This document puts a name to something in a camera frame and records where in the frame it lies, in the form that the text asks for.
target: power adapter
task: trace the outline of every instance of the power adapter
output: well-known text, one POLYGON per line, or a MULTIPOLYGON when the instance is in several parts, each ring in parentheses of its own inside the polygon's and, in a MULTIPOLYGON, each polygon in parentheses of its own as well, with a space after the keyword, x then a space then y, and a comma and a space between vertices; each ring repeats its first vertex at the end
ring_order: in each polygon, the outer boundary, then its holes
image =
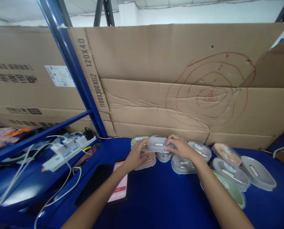
POLYGON ((51 146, 50 148, 55 154, 65 156, 67 155, 70 151, 62 144, 56 143, 51 146))
POLYGON ((77 138, 75 140, 75 142, 79 145, 79 147, 83 147, 86 143, 87 143, 87 138, 85 136, 79 136, 79 138, 77 138))
POLYGON ((86 137, 86 139, 88 141, 91 140, 92 138, 94 138, 93 131, 88 127, 85 127, 85 131, 84 131, 83 135, 86 137))
POLYGON ((73 150, 77 147, 74 139, 65 139, 62 141, 62 143, 69 148, 69 150, 73 150))

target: phone screen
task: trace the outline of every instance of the phone screen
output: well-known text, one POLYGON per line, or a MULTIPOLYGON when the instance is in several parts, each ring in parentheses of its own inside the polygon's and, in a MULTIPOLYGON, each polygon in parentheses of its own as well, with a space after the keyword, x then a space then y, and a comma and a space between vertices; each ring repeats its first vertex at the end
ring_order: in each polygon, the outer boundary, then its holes
MULTIPOLYGON (((124 163, 124 161, 116 162, 115 165, 114 165, 113 171, 115 171, 116 168, 120 167, 123 163, 124 163)), ((126 197, 126 193, 127 193, 127 178, 128 178, 128 174, 121 180, 119 185, 114 190, 112 196, 108 200, 108 202, 112 202, 112 201, 119 200, 119 199, 124 199, 126 197)))

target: human arm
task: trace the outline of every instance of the human arm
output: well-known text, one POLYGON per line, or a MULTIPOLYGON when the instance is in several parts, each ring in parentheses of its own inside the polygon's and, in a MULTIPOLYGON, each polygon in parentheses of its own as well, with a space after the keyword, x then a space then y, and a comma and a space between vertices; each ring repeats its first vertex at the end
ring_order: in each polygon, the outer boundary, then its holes
POLYGON ((74 212, 61 229, 90 229, 94 226, 121 180, 147 160, 148 154, 140 157, 141 149, 147 141, 148 139, 143 139, 133 147, 125 162, 74 212))
POLYGON ((203 190, 221 228, 254 228, 245 213, 207 165, 203 156, 178 135, 169 136, 167 145, 170 143, 173 143, 176 148, 168 147, 165 148, 166 151, 189 159, 194 164, 203 190))

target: white power strip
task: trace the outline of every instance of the white power strip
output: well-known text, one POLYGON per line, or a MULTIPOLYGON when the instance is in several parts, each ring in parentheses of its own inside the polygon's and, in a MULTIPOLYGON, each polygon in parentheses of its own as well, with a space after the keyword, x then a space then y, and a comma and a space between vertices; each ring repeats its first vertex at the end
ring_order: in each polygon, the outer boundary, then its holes
MULTIPOLYGON (((95 140, 96 140, 96 136, 94 136, 94 138, 92 138, 91 140, 87 141, 84 145, 81 146, 81 148, 82 149, 86 148, 88 145, 90 145, 95 140)), ((81 149, 77 146, 76 148, 72 149, 69 153, 67 153, 63 157, 61 157, 60 155, 56 155, 55 157, 45 162, 42 166, 44 167, 45 170, 50 170, 52 172, 55 172, 57 169, 63 166, 67 161, 69 161, 75 155, 77 155, 79 152, 81 152, 81 149)))

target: blue shelf post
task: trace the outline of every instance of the blue shelf post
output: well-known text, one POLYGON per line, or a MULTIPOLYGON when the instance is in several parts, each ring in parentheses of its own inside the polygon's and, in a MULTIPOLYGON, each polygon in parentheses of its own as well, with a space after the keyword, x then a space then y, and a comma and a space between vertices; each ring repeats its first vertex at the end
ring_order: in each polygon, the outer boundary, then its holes
POLYGON ((84 102, 86 109, 93 111, 93 113, 90 114, 90 118, 94 123, 97 133, 99 134, 99 136, 106 138, 106 129, 101 120, 87 80, 80 66, 67 28, 65 28, 65 26, 69 24, 69 16, 66 12, 65 7, 61 7, 63 5, 60 4, 61 1, 63 0, 38 0, 37 2, 42 10, 42 13, 57 43, 61 55, 69 69, 69 72, 73 78, 73 81, 81 96, 82 101, 84 102))

